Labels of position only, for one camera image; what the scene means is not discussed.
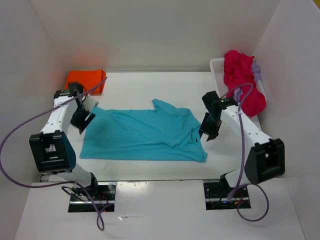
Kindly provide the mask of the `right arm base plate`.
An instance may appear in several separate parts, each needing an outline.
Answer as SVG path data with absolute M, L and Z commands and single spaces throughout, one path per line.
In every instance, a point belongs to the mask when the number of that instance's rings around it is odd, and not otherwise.
M 246 187 L 240 188 L 231 199 L 227 199 L 227 192 L 222 190 L 218 179 L 204 180 L 203 190 L 205 206 L 207 211 L 211 210 L 233 210 L 250 209 L 251 203 Z

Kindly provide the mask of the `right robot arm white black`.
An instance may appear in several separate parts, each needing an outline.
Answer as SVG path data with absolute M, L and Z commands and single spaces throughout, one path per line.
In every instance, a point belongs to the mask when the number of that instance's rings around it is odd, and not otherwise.
M 220 98 L 216 91 L 207 92 L 202 101 L 207 109 L 199 135 L 211 141 L 218 137 L 222 123 L 241 138 L 240 168 L 220 176 L 219 191 L 233 197 L 247 185 L 258 185 L 285 173 L 285 144 L 261 131 L 231 97 Z

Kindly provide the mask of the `orange t shirt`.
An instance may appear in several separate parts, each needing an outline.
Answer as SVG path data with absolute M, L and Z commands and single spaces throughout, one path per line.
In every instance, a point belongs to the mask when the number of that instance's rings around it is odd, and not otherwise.
M 70 70 L 67 75 L 64 89 L 68 88 L 68 84 L 77 82 L 81 84 L 85 90 L 92 89 L 107 77 L 104 70 Z

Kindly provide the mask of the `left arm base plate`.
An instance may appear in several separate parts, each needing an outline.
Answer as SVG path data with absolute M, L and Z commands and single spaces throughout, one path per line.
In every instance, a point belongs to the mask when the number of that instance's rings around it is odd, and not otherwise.
M 87 190 L 96 208 L 100 212 L 114 212 L 116 198 L 115 182 L 99 182 L 94 190 Z M 90 213 L 95 212 L 95 208 L 81 188 L 63 186 L 62 190 L 70 197 L 68 204 L 69 213 Z

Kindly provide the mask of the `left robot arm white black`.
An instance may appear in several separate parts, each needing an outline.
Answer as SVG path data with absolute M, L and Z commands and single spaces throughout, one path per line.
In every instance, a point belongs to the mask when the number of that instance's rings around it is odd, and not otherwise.
M 97 101 L 85 93 L 85 87 L 71 82 L 67 89 L 54 94 L 53 111 L 40 133 L 29 138 L 29 145 L 39 172 L 57 175 L 74 185 L 73 193 L 94 200 L 100 188 L 95 175 L 77 164 L 76 153 L 67 137 L 69 126 L 82 134 L 95 118 Z

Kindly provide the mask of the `cyan t shirt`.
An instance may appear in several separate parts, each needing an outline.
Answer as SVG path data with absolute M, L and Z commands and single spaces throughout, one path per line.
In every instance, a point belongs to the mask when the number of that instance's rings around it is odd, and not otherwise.
M 81 159 L 204 163 L 200 122 L 188 108 L 153 99 L 153 109 L 95 107 L 85 130 Z

